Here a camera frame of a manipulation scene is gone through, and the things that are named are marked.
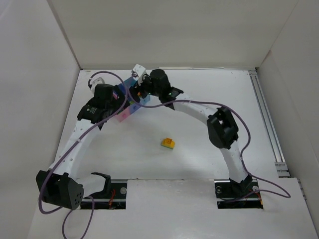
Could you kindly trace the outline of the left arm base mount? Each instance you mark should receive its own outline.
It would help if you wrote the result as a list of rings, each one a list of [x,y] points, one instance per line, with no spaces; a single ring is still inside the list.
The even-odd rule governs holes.
[[[107,174],[93,172],[91,175],[76,179],[83,186],[84,199],[80,209],[95,210],[124,210],[128,181],[124,179],[111,179]]]

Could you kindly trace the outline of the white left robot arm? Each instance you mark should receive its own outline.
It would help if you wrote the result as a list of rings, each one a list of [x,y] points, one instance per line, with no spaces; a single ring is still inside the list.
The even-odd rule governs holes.
[[[109,175],[93,172],[79,178],[77,173],[94,137],[104,123],[127,103],[127,98],[117,85],[97,84],[94,87],[94,96],[80,110],[62,153],[47,171],[40,170],[36,176],[40,202],[75,210],[86,197],[110,194]]]

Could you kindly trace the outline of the light blue drawer bin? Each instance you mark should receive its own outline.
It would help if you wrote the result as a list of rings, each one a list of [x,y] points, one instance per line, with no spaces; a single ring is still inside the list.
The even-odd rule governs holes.
[[[144,100],[147,97],[150,97],[150,95],[142,89],[137,80],[135,80],[133,77],[126,79],[124,81],[124,86],[129,98],[139,106],[144,104]]]

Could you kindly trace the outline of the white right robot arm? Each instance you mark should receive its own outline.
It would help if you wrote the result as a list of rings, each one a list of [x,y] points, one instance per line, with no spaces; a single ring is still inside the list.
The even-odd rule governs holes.
[[[232,189],[238,194],[248,190],[252,176],[243,165],[242,153],[238,146],[239,128],[229,108],[223,105],[212,108],[207,103],[196,103],[183,90],[171,86],[167,74],[162,69],[155,69],[147,74],[146,69],[137,64],[132,70],[132,77],[136,83],[130,87],[130,94],[135,101],[139,102],[140,97],[152,95],[158,97],[166,107],[204,123],[210,142],[220,149],[224,157]]]

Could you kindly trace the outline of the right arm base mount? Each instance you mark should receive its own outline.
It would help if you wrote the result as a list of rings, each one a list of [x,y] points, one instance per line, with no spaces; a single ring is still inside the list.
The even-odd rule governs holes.
[[[243,182],[215,180],[218,209],[263,209],[257,180],[248,176]]]

